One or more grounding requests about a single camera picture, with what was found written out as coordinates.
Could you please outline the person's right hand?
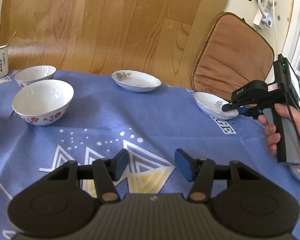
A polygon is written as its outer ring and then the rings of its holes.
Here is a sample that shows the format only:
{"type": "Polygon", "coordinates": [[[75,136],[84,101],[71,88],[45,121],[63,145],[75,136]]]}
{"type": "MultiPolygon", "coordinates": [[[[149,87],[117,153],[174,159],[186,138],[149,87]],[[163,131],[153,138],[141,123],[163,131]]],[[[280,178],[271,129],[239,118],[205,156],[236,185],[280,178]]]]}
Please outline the person's right hand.
{"type": "MultiPolygon", "coordinates": [[[[289,110],[286,105],[276,103],[275,111],[282,118],[290,119],[289,110]]],[[[296,123],[298,132],[300,134],[300,113],[292,106],[290,106],[290,111],[291,111],[293,119],[296,123]]],[[[270,155],[272,155],[275,158],[277,155],[277,143],[280,141],[281,135],[276,132],[275,125],[268,124],[267,119],[264,115],[259,115],[258,121],[261,123],[261,125],[264,126],[264,135],[266,137],[266,145],[268,148],[268,152],[270,155]]]]}

